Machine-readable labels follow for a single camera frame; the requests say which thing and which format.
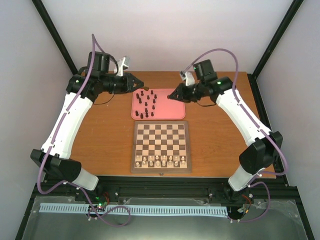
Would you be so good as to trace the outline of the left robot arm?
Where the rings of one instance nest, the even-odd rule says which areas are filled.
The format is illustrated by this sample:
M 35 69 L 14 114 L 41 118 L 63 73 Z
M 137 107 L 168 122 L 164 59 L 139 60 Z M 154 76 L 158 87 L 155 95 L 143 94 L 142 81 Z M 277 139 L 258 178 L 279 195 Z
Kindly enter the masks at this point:
M 103 52 L 90 52 L 88 64 L 69 80 L 64 103 L 48 139 L 40 149 L 33 149 L 30 158 L 39 166 L 37 185 L 42 173 L 56 177 L 86 189 L 92 201 L 103 198 L 104 188 L 98 185 L 98 177 L 89 173 L 79 161 L 70 158 L 73 143 L 82 121 L 98 96 L 107 92 L 112 95 L 132 93 L 144 87 L 144 82 L 125 70 L 129 57 L 120 58 L 109 72 L 113 57 Z

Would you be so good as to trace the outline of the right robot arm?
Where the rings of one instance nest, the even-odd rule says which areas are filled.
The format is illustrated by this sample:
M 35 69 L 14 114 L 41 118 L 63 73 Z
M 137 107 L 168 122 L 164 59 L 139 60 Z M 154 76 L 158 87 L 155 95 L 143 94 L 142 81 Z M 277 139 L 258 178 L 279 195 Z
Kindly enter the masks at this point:
M 283 136 L 272 132 L 254 115 L 232 80 L 218 77 L 209 59 L 193 64 L 193 69 L 195 74 L 181 73 L 183 82 L 167 97 L 183 103 L 209 97 L 232 120 L 247 146 L 239 156 L 239 167 L 228 179 L 229 187 L 239 192 L 279 157 Z

